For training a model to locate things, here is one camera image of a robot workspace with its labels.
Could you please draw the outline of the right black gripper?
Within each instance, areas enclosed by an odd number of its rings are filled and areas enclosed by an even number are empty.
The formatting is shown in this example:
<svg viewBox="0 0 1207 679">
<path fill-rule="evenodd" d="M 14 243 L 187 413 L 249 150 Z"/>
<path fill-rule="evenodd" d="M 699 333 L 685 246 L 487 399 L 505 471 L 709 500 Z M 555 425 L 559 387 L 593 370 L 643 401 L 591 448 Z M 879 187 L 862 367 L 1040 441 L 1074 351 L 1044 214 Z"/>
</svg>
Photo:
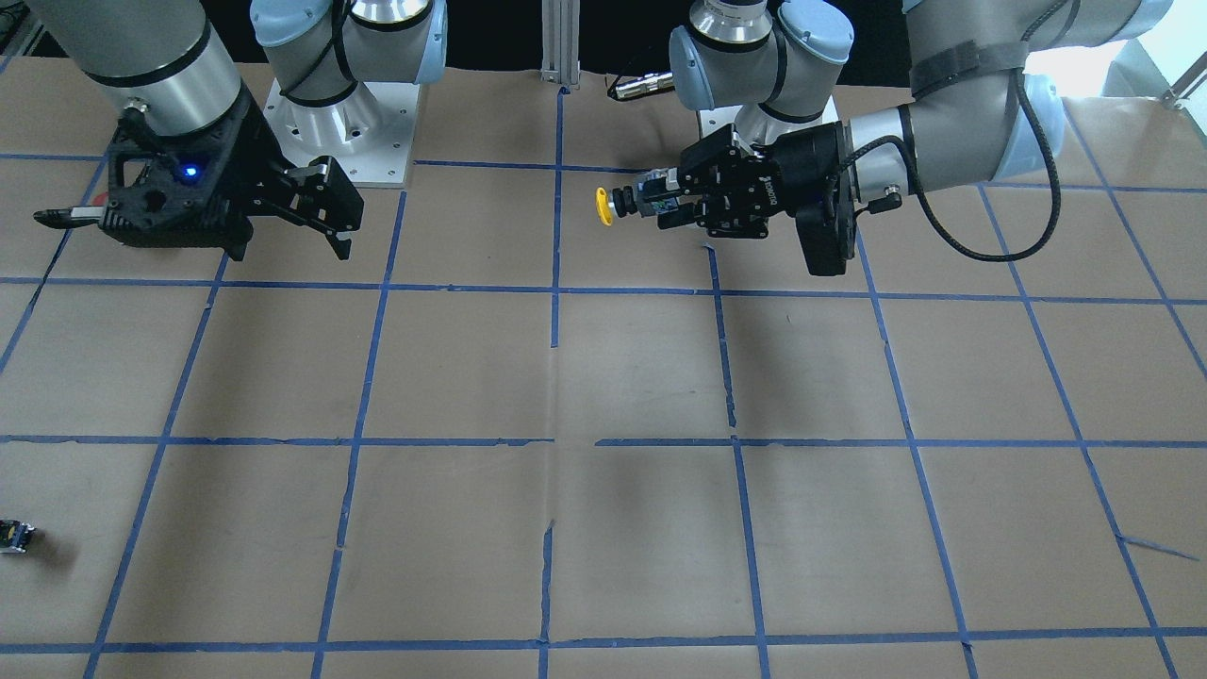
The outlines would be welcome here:
<svg viewBox="0 0 1207 679">
<path fill-rule="evenodd" d="M 314 229 L 337 258 L 350 258 L 363 198 L 336 157 L 288 163 L 246 87 L 223 116 L 186 135 L 154 134 L 147 115 L 128 105 L 109 142 L 105 235 L 133 248 L 223 248 L 241 261 L 251 216 L 274 205 L 279 218 Z"/>
</svg>

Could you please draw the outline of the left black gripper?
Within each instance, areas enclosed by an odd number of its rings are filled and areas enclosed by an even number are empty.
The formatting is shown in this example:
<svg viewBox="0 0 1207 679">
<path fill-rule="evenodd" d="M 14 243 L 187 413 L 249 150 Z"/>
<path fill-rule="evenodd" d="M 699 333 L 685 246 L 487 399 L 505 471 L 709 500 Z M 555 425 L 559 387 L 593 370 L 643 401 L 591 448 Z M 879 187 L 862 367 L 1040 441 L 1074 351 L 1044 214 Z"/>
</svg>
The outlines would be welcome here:
<svg viewBox="0 0 1207 679">
<path fill-rule="evenodd" d="M 794 218 L 803 199 L 822 188 L 846 185 L 853 197 L 851 172 L 842 159 L 852 152 L 841 122 L 780 135 L 764 157 L 744 146 L 736 125 L 721 125 L 681 152 L 677 197 L 658 199 L 658 228 L 698 226 L 710 238 L 762 240 L 772 213 Z M 772 191 L 779 205 L 766 199 L 766 160 L 772 166 Z M 689 201 L 686 197 L 700 197 Z"/>
</svg>

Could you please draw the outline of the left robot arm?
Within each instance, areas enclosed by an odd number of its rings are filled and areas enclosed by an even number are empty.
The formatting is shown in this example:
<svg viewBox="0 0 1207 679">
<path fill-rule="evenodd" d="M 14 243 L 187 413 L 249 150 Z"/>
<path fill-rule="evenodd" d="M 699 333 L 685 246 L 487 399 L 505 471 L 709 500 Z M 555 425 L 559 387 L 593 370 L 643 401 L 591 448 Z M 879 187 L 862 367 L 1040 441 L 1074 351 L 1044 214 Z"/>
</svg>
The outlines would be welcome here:
<svg viewBox="0 0 1207 679">
<path fill-rule="evenodd" d="M 795 221 L 810 274 L 846 273 L 861 211 L 1025 172 L 1046 172 L 1045 245 L 1061 210 L 1055 158 L 1065 112 L 1050 78 L 1027 75 L 1033 53 L 1135 39 L 1168 1 L 905 1 L 911 103 L 821 124 L 855 40 L 824 1 L 696 1 L 670 39 L 681 103 L 737 117 L 682 152 L 675 168 L 599 197 L 616 215 L 655 216 L 663 229 L 765 238 L 772 215 Z"/>
</svg>

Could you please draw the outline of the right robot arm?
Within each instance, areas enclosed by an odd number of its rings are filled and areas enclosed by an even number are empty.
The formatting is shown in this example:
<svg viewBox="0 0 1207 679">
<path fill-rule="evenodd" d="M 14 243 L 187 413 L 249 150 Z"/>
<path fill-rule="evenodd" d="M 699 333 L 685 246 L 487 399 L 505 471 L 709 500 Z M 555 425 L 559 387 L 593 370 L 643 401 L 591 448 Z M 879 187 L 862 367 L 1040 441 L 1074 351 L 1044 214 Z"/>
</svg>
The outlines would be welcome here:
<svg viewBox="0 0 1207 679">
<path fill-rule="evenodd" d="M 198 1 L 33 1 L 33 13 L 118 119 L 107 201 L 46 209 L 52 229 L 97 226 L 130 248 L 244 258 L 253 218 L 307 227 L 346 259 L 371 166 L 406 172 L 412 103 L 441 80 L 444 1 L 253 1 L 276 80 L 263 110 Z"/>
</svg>

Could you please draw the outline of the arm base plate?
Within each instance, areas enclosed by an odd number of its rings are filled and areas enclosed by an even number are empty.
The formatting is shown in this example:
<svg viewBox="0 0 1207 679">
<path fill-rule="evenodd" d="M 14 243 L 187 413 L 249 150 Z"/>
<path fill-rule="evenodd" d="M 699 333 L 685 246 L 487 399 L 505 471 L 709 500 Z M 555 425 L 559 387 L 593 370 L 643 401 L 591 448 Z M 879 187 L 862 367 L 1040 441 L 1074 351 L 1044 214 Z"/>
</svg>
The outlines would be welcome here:
<svg viewBox="0 0 1207 679">
<path fill-rule="evenodd" d="M 757 109 L 751 105 L 698 111 L 700 141 L 690 154 L 710 156 L 733 147 L 740 150 L 742 156 L 757 156 L 753 142 L 756 112 Z"/>
<path fill-rule="evenodd" d="M 290 103 L 273 82 L 264 116 L 295 166 L 331 156 L 358 188 L 401 191 L 412 166 L 422 90 L 415 83 L 358 83 L 343 103 L 307 109 Z"/>
</svg>

